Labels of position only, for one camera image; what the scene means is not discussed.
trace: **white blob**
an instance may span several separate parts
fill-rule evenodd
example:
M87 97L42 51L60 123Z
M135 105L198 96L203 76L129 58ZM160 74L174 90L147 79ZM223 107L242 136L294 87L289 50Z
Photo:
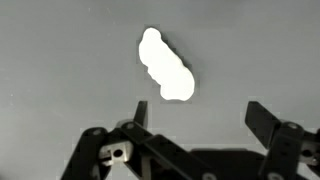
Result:
M164 43L161 33L148 28L139 45L141 62L160 86L165 100L188 100L194 92L194 78L181 59Z

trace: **screw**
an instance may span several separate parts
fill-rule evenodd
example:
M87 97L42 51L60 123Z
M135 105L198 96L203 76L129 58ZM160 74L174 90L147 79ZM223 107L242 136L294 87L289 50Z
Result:
M99 134L101 134L101 129L97 129L97 130L93 131L93 135L97 136Z
M202 175L202 180L217 180L217 177L212 173L204 173Z
M132 129L133 127L134 127L134 124L133 124L133 123L127 124L127 129Z
M294 123L289 123L288 126L291 127L292 129L297 129L298 128L298 126L296 124L294 124Z
M313 159L312 159L312 163L313 163L314 165L318 165L318 164L319 164L319 161L318 161L318 159L313 158Z
M284 180L284 179L280 174L271 172L268 174L268 180Z

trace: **black machine part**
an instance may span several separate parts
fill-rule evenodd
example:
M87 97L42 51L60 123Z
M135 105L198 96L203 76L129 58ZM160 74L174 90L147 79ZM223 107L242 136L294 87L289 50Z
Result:
M103 180L113 164L124 163L141 180L304 180L299 162L320 175L320 134L281 122L258 102L249 102L245 122L267 155L245 149L185 151L146 130L147 102L140 101L132 121L112 132L86 130L61 180Z

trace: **gray wall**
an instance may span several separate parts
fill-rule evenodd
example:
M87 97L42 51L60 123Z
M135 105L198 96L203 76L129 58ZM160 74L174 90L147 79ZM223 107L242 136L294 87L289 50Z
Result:
M319 9L318 0L1 0L1 179L58 179L84 129L112 129L141 99L150 130L186 149L263 152L243 123L249 100L320 127ZM149 25L191 64L190 101L165 102L139 63ZM135 178L118 166L110 179Z

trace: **bolt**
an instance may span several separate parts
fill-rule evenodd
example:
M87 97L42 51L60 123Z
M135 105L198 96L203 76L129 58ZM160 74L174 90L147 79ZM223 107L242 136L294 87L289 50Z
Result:
M294 124L294 123L289 123L288 126L291 127L292 129L297 129L298 128L298 126L296 124Z
M134 127L134 124L133 124L133 123L127 124L127 129L132 129L133 127Z
M217 180L217 177L212 173L204 173L202 175L202 180Z
M99 134L101 134L101 129L97 129L97 130L93 131L93 135L97 136Z
M284 179L280 174L271 172L268 174L268 180L284 180Z

